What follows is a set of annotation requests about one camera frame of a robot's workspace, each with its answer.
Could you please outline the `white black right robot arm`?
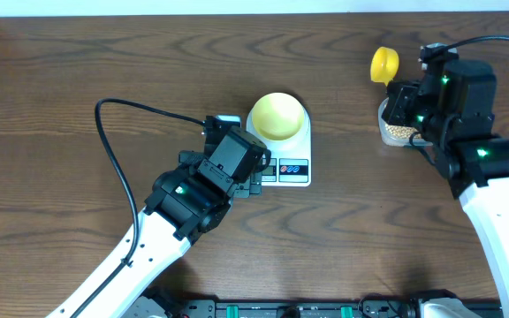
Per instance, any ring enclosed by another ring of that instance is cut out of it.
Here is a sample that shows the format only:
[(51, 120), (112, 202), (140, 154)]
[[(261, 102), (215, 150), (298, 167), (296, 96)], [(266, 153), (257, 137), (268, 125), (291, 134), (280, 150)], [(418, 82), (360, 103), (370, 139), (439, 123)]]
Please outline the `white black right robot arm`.
[(419, 151), (446, 179), (475, 228), (509, 317), (509, 140), (493, 133), (497, 79), (480, 60), (442, 45), (422, 48), (420, 80), (397, 81), (399, 55), (379, 48), (370, 78), (386, 86), (382, 120), (411, 127), (432, 146)]

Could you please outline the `yellow plastic bowl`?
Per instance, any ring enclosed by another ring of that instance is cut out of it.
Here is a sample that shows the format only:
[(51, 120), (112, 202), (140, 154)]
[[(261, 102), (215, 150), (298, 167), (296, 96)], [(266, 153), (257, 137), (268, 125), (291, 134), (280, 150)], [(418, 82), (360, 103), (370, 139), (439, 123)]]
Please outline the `yellow plastic bowl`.
[(261, 97), (252, 108), (254, 129), (265, 139), (288, 140), (296, 135), (305, 122), (301, 103), (286, 93), (270, 93)]

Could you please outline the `yellow measuring scoop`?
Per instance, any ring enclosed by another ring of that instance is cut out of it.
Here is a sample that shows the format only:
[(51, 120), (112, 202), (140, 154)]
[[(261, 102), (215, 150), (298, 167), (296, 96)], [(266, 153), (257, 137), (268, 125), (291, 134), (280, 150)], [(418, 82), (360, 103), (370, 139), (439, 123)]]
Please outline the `yellow measuring scoop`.
[(394, 79), (399, 69), (399, 54), (395, 49), (380, 47), (370, 65), (370, 79), (386, 86)]

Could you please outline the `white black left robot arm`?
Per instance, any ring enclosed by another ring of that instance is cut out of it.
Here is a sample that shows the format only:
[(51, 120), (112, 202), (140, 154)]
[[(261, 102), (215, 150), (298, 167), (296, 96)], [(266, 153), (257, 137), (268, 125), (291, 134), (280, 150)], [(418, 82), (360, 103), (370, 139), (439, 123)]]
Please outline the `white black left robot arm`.
[(203, 152), (182, 151), (159, 176), (137, 223), (53, 317), (120, 317), (199, 237), (215, 229), (235, 195), (270, 163), (266, 145), (237, 116), (208, 116)]

